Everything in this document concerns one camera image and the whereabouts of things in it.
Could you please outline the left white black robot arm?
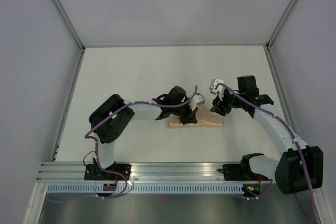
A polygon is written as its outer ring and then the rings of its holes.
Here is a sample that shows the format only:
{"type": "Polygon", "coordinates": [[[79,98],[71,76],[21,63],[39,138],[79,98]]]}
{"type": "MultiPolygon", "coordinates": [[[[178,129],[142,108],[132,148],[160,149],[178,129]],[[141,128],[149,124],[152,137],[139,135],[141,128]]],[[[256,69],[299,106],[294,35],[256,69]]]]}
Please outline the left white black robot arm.
{"type": "Polygon", "coordinates": [[[112,95],[89,116],[91,129],[85,134],[85,139],[95,142],[93,160],[97,175],[104,180],[114,176],[115,142],[131,121],[159,121],[174,115],[183,125],[196,124],[196,112],[204,102],[197,88],[188,97],[179,86],[148,101],[130,101],[119,94],[112,95]]]}

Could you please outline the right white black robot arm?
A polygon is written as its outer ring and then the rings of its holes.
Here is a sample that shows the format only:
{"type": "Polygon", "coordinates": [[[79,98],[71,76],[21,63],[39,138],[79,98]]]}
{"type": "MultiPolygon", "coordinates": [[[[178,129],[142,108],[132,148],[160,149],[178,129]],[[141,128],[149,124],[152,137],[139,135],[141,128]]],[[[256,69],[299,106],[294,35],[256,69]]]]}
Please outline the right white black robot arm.
{"type": "Polygon", "coordinates": [[[279,160],[263,153],[244,155],[239,167],[241,176],[252,179],[260,175],[273,180],[285,195],[322,187],[321,148],[309,146],[279,116],[271,97],[260,94],[255,76],[241,76],[237,82],[238,90],[234,91],[223,80],[212,80],[209,90],[216,97],[211,112],[226,116],[232,109],[244,110],[264,129],[280,154],[279,160]]]}

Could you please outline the peach cloth napkin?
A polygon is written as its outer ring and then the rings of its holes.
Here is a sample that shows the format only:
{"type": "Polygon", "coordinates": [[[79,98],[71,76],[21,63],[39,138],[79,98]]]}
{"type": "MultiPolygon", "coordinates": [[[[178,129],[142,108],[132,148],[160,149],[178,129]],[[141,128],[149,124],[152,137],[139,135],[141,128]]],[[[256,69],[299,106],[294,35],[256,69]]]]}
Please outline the peach cloth napkin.
{"type": "Polygon", "coordinates": [[[197,122],[182,124],[178,118],[169,121],[171,128],[186,127],[224,127],[224,119],[218,114],[211,112],[205,105],[200,105],[196,112],[197,122]]]}

